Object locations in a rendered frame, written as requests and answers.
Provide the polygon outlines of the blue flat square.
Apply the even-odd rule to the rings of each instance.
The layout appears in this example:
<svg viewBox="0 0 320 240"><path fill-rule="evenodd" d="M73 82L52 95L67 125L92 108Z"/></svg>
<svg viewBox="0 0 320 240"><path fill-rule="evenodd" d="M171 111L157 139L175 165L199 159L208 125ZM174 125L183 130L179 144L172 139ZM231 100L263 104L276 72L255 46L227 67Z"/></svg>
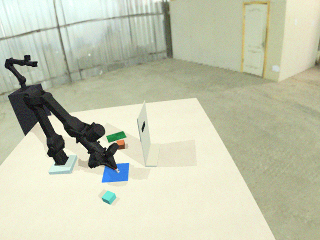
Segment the blue flat square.
<svg viewBox="0 0 320 240"><path fill-rule="evenodd" d="M104 167L102 183L128 181L130 163L118 163L116 165L119 173L107 166Z"/></svg>

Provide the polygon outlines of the small teal cube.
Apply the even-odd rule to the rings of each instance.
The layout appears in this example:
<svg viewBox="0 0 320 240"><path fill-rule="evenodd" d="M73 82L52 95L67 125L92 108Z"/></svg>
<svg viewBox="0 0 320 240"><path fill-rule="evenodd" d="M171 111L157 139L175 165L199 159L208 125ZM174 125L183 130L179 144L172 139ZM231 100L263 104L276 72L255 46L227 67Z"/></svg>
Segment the small teal cube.
<svg viewBox="0 0 320 240"><path fill-rule="evenodd" d="M115 193L108 191L102 196L102 200L103 202L107 203L107 204L112 204L113 201L116 199L116 195Z"/></svg>

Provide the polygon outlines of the green flat plate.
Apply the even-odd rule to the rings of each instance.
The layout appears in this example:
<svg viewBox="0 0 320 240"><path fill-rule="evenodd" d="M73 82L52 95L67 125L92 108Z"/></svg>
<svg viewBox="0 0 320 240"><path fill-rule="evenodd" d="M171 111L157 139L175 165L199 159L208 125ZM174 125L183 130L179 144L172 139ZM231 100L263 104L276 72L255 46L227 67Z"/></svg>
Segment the green flat plate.
<svg viewBox="0 0 320 240"><path fill-rule="evenodd" d="M119 139L126 138L126 135L125 135L124 131L121 131L118 133L113 133L113 134L107 135L106 138L108 140L108 143L111 143L113 141L117 141Z"/></svg>

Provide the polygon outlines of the brown block with orange top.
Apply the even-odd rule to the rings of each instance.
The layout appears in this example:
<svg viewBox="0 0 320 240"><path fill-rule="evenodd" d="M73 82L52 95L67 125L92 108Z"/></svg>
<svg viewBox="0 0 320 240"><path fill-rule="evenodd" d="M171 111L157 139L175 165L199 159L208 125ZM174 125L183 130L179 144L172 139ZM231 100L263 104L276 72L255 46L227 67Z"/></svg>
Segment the brown block with orange top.
<svg viewBox="0 0 320 240"><path fill-rule="evenodd" d="M123 149L125 149L125 141L124 141L124 139L122 139L122 140L117 140L116 143L119 145L118 150L123 150Z"/></svg>

